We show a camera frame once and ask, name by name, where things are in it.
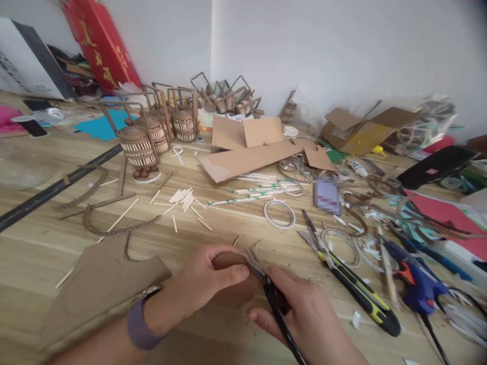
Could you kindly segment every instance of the red bag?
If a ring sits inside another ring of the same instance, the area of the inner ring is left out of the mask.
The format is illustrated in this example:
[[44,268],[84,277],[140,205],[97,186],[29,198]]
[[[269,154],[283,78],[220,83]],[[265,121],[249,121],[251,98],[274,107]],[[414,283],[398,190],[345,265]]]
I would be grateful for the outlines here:
[[62,7],[76,42],[106,94],[118,83],[141,81],[105,6],[95,0],[68,0]]

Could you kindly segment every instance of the purple watch strap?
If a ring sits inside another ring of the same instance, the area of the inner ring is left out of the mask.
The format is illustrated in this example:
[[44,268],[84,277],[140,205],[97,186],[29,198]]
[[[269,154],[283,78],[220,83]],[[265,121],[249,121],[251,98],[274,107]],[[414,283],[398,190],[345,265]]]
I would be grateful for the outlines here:
[[144,320],[144,304],[146,299],[147,297],[138,301],[130,308],[127,315],[128,335],[132,343],[142,351],[152,350],[164,338],[164,336],[155,336],[149,327],[147,327],[146,321]]

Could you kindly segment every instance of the wrist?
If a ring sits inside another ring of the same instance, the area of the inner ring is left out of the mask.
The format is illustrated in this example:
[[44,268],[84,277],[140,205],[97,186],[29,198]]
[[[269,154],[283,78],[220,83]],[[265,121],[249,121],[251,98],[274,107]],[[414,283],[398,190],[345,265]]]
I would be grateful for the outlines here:
[[184,313],[176,303],[177,298],[168,289],[164,288],[144,304],[144,321],[151,332],[159,337],[165,336],[184,319]]

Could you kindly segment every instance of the black scissors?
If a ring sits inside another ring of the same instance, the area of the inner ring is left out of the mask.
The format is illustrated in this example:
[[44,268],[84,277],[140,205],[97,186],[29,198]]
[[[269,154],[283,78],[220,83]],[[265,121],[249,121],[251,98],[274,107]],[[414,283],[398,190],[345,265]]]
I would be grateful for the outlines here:
[[279,325],[279,328],[281,329],[281,332],[286,339],[286,342],[289,346],[289,349],[293,353],[294,357],[298,361],[300,365],[306,365],[306,361],[304,360],[303,356],[301,355],[301,352],[298,349],[298,346],[294,342],[294,339],[289,332],[288,327],[286,326],[286,323],[284,322],[283,316],[286,315],[286,313],[289,312],[291,309],[291,306],[289,305],[288,301],[286,300],[286,297],[284,294],[274,285],[272,280],[262,271],[260,266],[253,261],[252,256],[247,252],[247,255],[249,256],[249,259],[245,258],[245,261],[247,265],[249,265],[250,269],[254,272],[254,274],[259,278],[259,280],[262,282],[263,287],[264,287],[264,293],[267,297],[267,300],[269,301],[269,305],[272,309],[272,313],[274,315],[274,318]]

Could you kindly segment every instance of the metal ruler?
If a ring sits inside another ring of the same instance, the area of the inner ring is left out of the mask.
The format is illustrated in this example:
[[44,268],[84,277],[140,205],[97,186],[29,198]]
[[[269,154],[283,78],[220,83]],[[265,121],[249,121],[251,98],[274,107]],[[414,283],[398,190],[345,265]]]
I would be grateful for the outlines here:
[[[120,152],[122,152],[122,146],[118,144],[88,162],[87,165],[102,165],[106,161],[110,160],[112,157],[118,155]],[[72,184],[74,184],[86,175],[88,175],[92,170],[94,169],[78,169],[76,171],[73,171],[68,175],[69,180]],[[14,209],[0,216],[0,233],[11,225],[17,223],[19,220],[39,208],[44,203],[54,198],[56,195],[64,191],[67,187],[68,186],[64,184],[63,179],[61,179],[55,182],[53,185],[49,186],[48,188],[45,188],[41,192],[37,193],[32,198],[16,206]]]

